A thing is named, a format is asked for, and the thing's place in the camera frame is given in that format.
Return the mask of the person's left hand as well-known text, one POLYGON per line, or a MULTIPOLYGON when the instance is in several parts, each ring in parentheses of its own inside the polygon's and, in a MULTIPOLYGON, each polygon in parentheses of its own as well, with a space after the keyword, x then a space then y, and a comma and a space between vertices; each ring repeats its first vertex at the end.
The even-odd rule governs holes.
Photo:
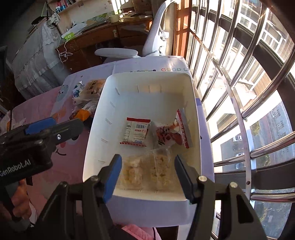
MULTIPOLYGON (((18 182, 18 187, 11 197, 11 201, 14 205, 13 215, 21 217, 24 220, 28 220, 32 215, 30 209, 30 198, 27 194, 27 183, 26 179, 22 179, 18 182)), ((5 208, 1 201, 1 222, 7 222, 11 220, 11 214, 5 208)))

